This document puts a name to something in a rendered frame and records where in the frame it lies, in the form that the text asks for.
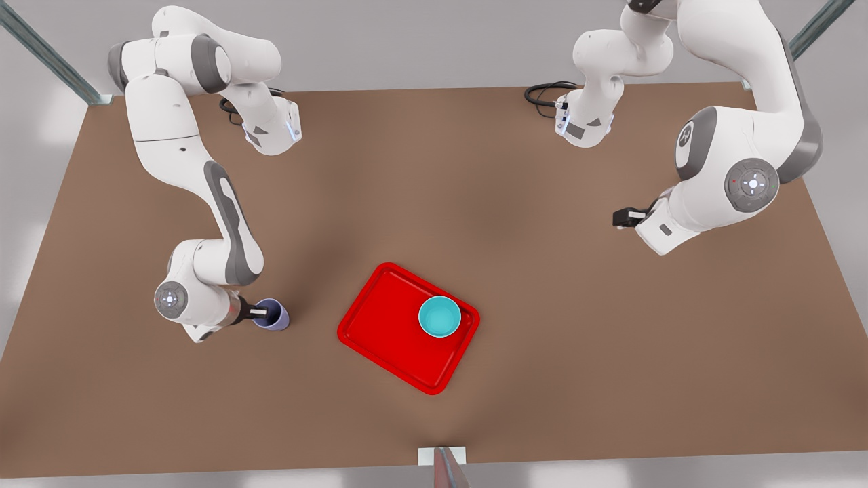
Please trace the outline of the lavender cup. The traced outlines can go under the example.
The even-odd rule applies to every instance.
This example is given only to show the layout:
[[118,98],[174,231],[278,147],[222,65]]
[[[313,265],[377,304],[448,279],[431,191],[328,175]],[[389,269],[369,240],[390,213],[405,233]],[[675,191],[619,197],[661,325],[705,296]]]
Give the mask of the lavender cup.
[[281,331],[290,325],[290,315],[286,311],[285,306],[278,300],[266,298],[256,303],[258,308],[269,309],[269,315],[265,318],[252,319],[257,326],[264,330]]

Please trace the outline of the red tray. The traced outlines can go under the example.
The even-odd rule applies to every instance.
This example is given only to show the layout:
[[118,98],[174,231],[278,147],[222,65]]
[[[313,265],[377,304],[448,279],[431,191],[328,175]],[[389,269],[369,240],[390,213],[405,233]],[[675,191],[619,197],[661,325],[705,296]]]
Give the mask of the red tray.
[[[428,298],[458,303],[458,331],[434,338],[422,330],[418,311]],[[473,306],[397,264],[377,266],[337,330],[338,339],[419,391],[437,395],[450,379],[480,324]]]

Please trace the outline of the teal bowl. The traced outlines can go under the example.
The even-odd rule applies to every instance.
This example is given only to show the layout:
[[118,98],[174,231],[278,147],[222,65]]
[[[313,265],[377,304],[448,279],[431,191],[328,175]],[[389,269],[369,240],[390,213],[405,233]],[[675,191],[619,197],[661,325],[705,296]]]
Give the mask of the teal bowl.
[[434,338],[446,338],[458,331],[462,313],[458,303],[447,296],[432,296],[422,303],[418,323],[422,330]]

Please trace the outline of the silver frame post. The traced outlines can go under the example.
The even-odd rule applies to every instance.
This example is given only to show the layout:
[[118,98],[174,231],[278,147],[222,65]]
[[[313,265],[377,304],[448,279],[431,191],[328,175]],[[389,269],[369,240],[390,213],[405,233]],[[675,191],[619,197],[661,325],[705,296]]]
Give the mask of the silver frame post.
[[0,0],[0,26],[87,105],[105,106],[112,103],[111,94],[99,93],[6,0]]
[[469,488],[462,469],[467,464],[466,447],[419,447],[419,466],[432,466],[434,488]]
[[760,0],[802,81],[849,77],[868,47],[868,0]]

